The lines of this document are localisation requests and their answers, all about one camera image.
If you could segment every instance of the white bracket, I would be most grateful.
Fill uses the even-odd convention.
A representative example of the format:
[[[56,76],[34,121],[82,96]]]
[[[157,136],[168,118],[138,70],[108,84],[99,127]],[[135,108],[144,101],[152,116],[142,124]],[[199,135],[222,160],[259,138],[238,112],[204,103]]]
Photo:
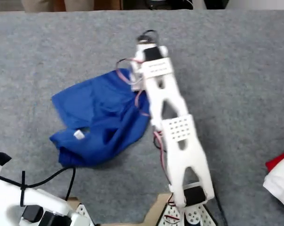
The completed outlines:
[[[216,226],[215,221],[202,204],[185,207],[181,213],[177,207],[167,204],[157,226],[185,226],[184,215],[192,226]]]

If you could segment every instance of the red wire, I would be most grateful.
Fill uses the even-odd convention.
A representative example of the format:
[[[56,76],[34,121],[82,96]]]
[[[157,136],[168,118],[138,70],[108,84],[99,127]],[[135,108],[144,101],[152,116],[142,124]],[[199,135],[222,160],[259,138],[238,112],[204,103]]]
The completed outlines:
[[[139,108],[139,97],[141,95],[141,93],[143,92],[143,89],[139,90],[138,94],[136,95],[135,99],[134,99],[134,105],[138,108],[138,110],[140,111],[141,115],[144,115],[144,116],[150,116],[149,114],[141,111],[141,109]]]
[[[164,215],[164,217],[166,217],[166,218],[171,218],[171,219],[173,219],[173,220],[180,220],[179,218],[176,218],[176,217],[171,216],[171,215]]]
[[[158,140],[159,142],[159,147],[160,147],[160,160],[161,160],[161,166],[162,166],[162,169],[165,173],[165,176],[168,180],[168,183],[170,183],[170,180],[168,178],[168,175],[167,175],[167,171],[166,171],[166,167],[165,167],[165,160],[164,160],[164,148],[163,148],[163,142],[162,142],[162,138],[161,136],[159,135],[159,132],[157,131],[154,131],[153,132],[155,138]]]
[[[123,73],[120,71],[120,69],[118,68],[118,65],[120,64],[120,62],[125,61],[125,60],[126,60],[126,61],[135,61],[135,62],[137,62],[137,63],[139,63],[139,64],[142,64],[143,62],[142,62],[142,61],[139,61],[139,60],[136,60],[136,59],[134,59],[134,58],[124,58],[124,59],[119,60],[119,61],[116,63],[116,73],[117,73],[117,75],[119,76],[119,78],[120,78],[122,81],[124,81],[125,83],[127,83],[128,85],[130,85],[130,84],[131,84],[131,81],[128,80],[127,77],[125,77],[125,76],[123,75]]]
[[[128,85],[131,85],[131,84],[132,84],[131,81],[128,80],[127,77],[125,77],[125,76],[123,75],[123,73],[120,71],[120,69],[118,68],[119,63],[122,62],[122,61],[125,61],[125,60],[126,60],[126,61],[135,61],[135,62],[137,62],[137,63],[139,63],[139,64],[142,64],[143,62],[142,62],[142,61],[138,61],[138,60],[136,60],[136,59],[134,59],[134,58],[124,58],[124,59],[119,60],[119,61],[116,63],[116,73],[117,73],[118,77],[119,77],[122,81],[124,81],[125,83],[127,83]],[[134,105],[139,109],[139,111],[140,111],[140,113],[141,113],[142,115],[149,117],[149,116],[150,116],[149,114],[147,114],[147,113],[141,111],[140,108],[139,108],[139,98],[140,98],[140,95],[141,95],[142,92],[143,92],[143,89],[139,90],[138,94],[136,95],[136,97],[135,97],[135,99],[134,99]]]

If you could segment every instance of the white cloth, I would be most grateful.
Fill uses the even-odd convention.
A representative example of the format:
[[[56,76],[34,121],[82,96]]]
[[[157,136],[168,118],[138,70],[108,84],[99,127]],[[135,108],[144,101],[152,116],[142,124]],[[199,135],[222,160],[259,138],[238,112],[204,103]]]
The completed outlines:
[[[284,204],[284,159],[265,177],[263,186]]]

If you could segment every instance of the cardboard base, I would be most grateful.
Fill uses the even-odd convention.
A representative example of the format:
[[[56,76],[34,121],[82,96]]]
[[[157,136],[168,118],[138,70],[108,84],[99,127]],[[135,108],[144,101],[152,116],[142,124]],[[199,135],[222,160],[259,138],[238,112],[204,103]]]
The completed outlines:
[[[101,226],[155,226],[161,216],[161,213],[166,205],[166,202],[170,194],[159,194],[157,200],[152,205],[151,209],[145,216],[143,223],[131,224],[131,223],[115,223],[115,224],[101,224]],[[80,204],[77,198],[70,198],[68,203],[76,210]]]

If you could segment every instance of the gray table surface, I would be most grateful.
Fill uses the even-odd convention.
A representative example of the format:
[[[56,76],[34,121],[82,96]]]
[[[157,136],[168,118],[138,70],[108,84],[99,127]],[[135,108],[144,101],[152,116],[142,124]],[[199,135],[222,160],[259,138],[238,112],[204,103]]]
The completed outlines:
[[[170,50],[229,224],[284,226],[284,207],[262,187],[264,163],[284,151],[284,11],[0,14],[0,152],[13,158],[2,175],[26,170],[29,184],[61,168],[48,139],[64,128],[51,96],[132,57],[146,29]],[[78,170],[71,195],[96,222],[141,222],[168,191],[151,132]],[[42,188],[63,196],[70,174]],[[215,201],[209,208],[220,220]]]

